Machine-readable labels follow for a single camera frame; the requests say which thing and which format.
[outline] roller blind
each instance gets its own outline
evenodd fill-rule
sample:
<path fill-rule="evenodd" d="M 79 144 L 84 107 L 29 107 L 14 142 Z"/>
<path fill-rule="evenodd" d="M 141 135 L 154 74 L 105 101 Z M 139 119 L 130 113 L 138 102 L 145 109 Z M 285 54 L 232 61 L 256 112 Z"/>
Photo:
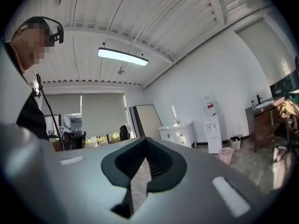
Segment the roller blind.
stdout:
<path fill-rule="evenodd" d="M 127 122 L 123 94 L 82 95 L 82 127 L 87 137 L 119 132 Z"/>
<path fill-rule="evenodd" d="M 46 95 L 53 114 L 74 114 L 80 113 L 81 95 Z M 46 101 L 43 99 L 42 112 L 44 115 L 51 115 Z"/>
<path fill-rule="evenodd" d="M 295 70 L 294 60 L 286 46 L 264 20 L 244 29 L 238 35 L 256 56 L 270 86 Z"/>

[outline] man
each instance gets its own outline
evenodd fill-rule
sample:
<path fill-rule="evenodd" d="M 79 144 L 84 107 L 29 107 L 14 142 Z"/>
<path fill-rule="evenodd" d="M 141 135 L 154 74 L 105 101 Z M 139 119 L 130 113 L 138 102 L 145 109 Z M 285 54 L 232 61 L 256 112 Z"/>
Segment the man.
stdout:
<path fill-rule="evenodd" d="M 8 55 L 22 76 L 26 70 L 38 63 L 39 59 L 44 58 L 49 46 L 54 46 L 54 42 L 50 42 L 50 34 L 52 33 L 46 21 L 33 17 L 19 26 L 10 43 L 5 43 Z M 16 123 L 33 132 L 39 139 L 49 140 L 45 118 L 38 108 L 33 91 Z"/>

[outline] white cabinet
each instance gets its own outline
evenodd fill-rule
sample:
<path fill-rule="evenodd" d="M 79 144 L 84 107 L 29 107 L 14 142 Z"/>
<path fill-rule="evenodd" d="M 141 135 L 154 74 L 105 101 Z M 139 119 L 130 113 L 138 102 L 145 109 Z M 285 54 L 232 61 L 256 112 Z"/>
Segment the white cabinet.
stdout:
<path fill-rule="evenodd" d="M 178 124 L 172 126 L 163 126 L 159 128 L 161 139 L 174 142 L 186 147 L 191 147 L 192 143 L 196 142 L 192 132 L 193 122 L 187 124 Z"/>

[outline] floor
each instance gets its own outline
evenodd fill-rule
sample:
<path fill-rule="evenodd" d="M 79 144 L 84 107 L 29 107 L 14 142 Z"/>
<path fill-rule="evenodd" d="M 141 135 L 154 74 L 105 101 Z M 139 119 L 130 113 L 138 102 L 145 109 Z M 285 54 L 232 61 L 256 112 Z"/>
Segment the floor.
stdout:
<path fill-rule="evenodd" d="M 283 145 L 283 140 L 277 140 L 276 144 Z M 208 152 L 207 145 L 197 146 L 197 149 Z M 230 166 L 245 174 L 254 182 L 263 194 L 269 193 L 273 189 L 273 152 L 271 146 L 254 152 L 254 144 L 249 140 L 241 142 L 241 148 L 235 151 Z M 142 205 L 146 199 L 146 185 L 151 180 L 150 169 L 144 160 L 137 174 L 131 181 L 131 191 L 134 211 Z"/>

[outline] fluorescent light fixture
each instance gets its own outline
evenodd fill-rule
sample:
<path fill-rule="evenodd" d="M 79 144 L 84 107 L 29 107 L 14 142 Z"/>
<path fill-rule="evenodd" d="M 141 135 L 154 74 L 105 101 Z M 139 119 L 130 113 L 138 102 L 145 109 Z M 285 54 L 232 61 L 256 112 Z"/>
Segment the fluorescent light fixture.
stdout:
<path fill-rule="evenodd" d="M 142 65 L 146 66 L 149 61 L 146 59 L 143 59 L 141 57 L 131 55 L 125 52 L 117 51 L 117 50 L 112 50 L 112 49 L 107 49 L 107 48 L 99 48 L 98 51 L 98 57 L 104 57 L 104 58 L 110 58 L 114 60 L 120 60 L 124 62 L 130 62 L 134 63 L 137 65 Z"/>

